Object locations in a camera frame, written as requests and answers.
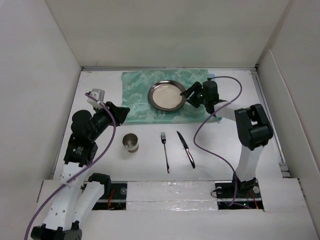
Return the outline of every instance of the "knife handle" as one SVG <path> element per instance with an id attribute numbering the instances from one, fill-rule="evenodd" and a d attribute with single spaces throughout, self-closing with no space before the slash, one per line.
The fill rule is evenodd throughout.
<path id="1" fill-rule="evenodd" d="M 190 163 L 191 163 L 193 169 L 195 169 L 196 168 L 195 161 L 194 161 L 194 158 L 191 156 L 189 149 L 186 149 L 185 152 L 188 155 L 188 158 L 190 160 Z"/>

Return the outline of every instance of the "red wire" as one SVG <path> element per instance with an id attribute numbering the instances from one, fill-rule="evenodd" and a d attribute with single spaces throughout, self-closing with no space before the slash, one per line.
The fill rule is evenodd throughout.
<path id="1" fill-rule="evenodd" d="M 250 195 L 253 197 L 253 200 L 254 200 L 256 209 L 259 209 L 255 196 L 252 194 L 251 191 L 249 191 L 249 193 L 250 193 Z"/>
<path id="2" fill-rule="evenodd" d="M 115 190 L 113 189 L 112 192 L 111 192 L 111 196 L 108 198 L 108 207 L 106 209 L 110 208 L 110 206 L 111 206 L 111 202 L 110 201 L 112 200 L 112 198 L 114 196 L 114 193 L 115 193 Z"/>

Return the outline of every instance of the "green cloth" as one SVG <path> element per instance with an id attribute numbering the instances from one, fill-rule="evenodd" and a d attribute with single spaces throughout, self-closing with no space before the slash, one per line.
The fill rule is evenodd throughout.
<path id="1" fill-rule="evenodd" d="M 122 106 L 130 112 L 125 124 L 181 124 L 203 122 L 209 114 L 203 105 L 199 108 L 185 103 L 175 111 L 162 111 L 153 107 L 148 100 L 150 87 L 163 80 L 174 80 L 188 89 L 195 82 L 207 80 L 207 69 L 174 69 L 128 71 L 122 73 Z M 220 120 L 212 117 L 210 122 Z"/>

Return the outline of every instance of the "fork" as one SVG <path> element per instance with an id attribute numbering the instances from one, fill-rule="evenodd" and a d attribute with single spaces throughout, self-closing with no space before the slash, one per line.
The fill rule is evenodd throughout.
<path id="1" fill-rule="evenodd" d="M 166 170 L 168 172 L 168 174 L 170 173 L 170 167 L 169 167 L 169 163 L 168 163 L 168 158 L 167 158 L 167 150 L 166 150 L 166 133 L 163 131 L 161 132 L 161 142 L 164 146 L 164 153 L 165 153 L 165 160 L 166 160 Z"/>

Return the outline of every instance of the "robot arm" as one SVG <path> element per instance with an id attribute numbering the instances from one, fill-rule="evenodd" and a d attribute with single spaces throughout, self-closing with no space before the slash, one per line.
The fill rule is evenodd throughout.
<path id="1" fill-rule="evenodd" d="M 103 101 L 104 91 L 93 89 L 90 95 Z M 111 194 L 109 175 L 94 173 L 85 185 L 84 172 L 70 183 L 67 182 L 92 163 L 98 149 L 96 139 L 113 124 L 111 117 L 99 104 L 91 99 L 88 102 L 93 106 L 95 114 L 92 116 L 89 111 L 80 110 L 72 116 L 72 134 L 60 180 L 65 187 L 55 195 L 42 225 L 33 227 L 31 237 L 34 240 L 80 240 L 81 226 L 97 200 Z M 130 111 L 127 107 L 116 107 L 112 102 L 106 102 L 105 106 L 113 115 L 116 127 L 123 124 Z"/>
<path id="2" fill-rule="evenodd" d="M 236 176 L 239 190 L 252 187 L 256 183 L 256 169 L 260 154 L 269 139 L 273 137 L 273 129 L 261 104 L 250 107 L 230 103 L 219 99 L 218 86 L 215 81 L 205 81 L 203 85 L 194 83 L 189 89 L 181 93 L 187 102 L 195 108 L 201 104 L 209 114 L 219 111 L 216 117 L 227 118 L 236 122 L 239 140 L 242 144 L 241 155 Z"/>

